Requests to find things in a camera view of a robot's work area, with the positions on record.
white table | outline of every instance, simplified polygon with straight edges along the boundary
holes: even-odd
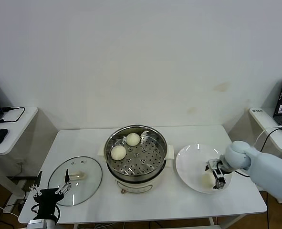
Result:
[[[23,109],[11,110],[4,113],[2,119],[5,120],[16,120]],[[34,118],[38,111],[35,106],[25,107],[25,112],[21,118],[15,123],[0,123],[0,129],[8,129],[8,133],[5,136],[3,142],[0,144],[0,155],[8,154],[16,142],[19,140],[20,136],[29,125],[31,120]],[[23,198],[25,192],[21,189],[24,186],[25,181],[20,181],[18,185],[15,185],[11,180],[9,180],[2,168],[0,168],[0,184],[9,190],[13,195],[7,202],[8,205],[14,204],[18,198]],[[6,210],[11,211],[13,206],[7,207]]]
[[[279,125],[273,118],[274,108],[253,107],[250,108],[249,113],[263,130]],[[266,133],[269,134],[273,130],[275,129],[268,129]],[[270,140],[275,147],[282,152],[282,130],[271,134]]]
[[[169,145],[174,146],[175,155],[186,145],[203,143],[220,152],[231,143],[221,125],[156,127]],[[98,150],[116,129],[62,130],[43,163],[40,188],[47,188],[48,180],[58,165],[75,156],[96,159],[103,170],[102,183],[97,192],[87,201],[74,207],[60,207],[59,223],[97,223],[164,219],[191,219],[215,216],[237,216],[231,223],[245,214],[267,210],[256,186],[249,178],[233,173],[229,187],[215,195],[196,192],[177,175],[174,167],[166,167],[160,176],[161,183],[143,194],[121,194],[120,188],[109,172]],[[35,204],[30,194],[19,216],[26,224],[35,217],[31,207]]]

wall stain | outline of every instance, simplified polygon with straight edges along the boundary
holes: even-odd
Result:
[[[197,108],[194,107],[194,106],[190,107],[190,108],[187,110],[187,114],[188,114],[188,115],[194,114],[194,113],[196,113],[196,112],[197,112]]]
[[[216,91],[216,92],[226,92],[229,89],[229,87],[230,87],[230,83],[229,82],[224,82],[224,83],[216,85],[213,88],[213,91]]]

steamer basket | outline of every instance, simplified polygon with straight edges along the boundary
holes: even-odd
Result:
[[[136,133],[141,137],[136,146],[126,143],[126,136]],[[115,146],[124,146],[126,156],[120,161],[111,158],[111,150]],[[143,183],[156,177],[164,168],[167,155],[167,143],[155,129],[131,125],[117,130],[104,146],[104,157],[108,169],[119,180],[128,183]]]

robotic arm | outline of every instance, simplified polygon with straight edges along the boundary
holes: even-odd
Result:
[[[229,145],[224,155],[219,159],[207,162],[206,170],[213,172],[216,183],[214,188],[223,189],[224,174],[241,169],[251,180],[269,192],[275,198],[282,200],[282,159],[261,153],[248,143],[235,141]]]
[[[69,177],[69,172],[66,170],[64,185],[59,188],[47,188],[39,190],[42,171],[37,176],[34,184],[30,187],[32,192],[35,192],[33,198],[36,201],[31,210],[37,213],[37,216],[30,220],[27,224],[27,229],[54,229],[60,217],[60,210],[56,203],[62,200],[67,192],[72,187]],[[55,209],[58,210],[58,217],[55,216]]]

pot handle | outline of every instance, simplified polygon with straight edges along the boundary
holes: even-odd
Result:
[[[165,156],[165,160],[166,160],[166,167],[172,167],[173,163],[172,160],[175,159],[175,155],[174,155],[174,146],[172,145],[168,145],[167,146],[167,153]]]
[[[104,146],[101,146],[98,150],[98,156],[102,156],[104,158]]]

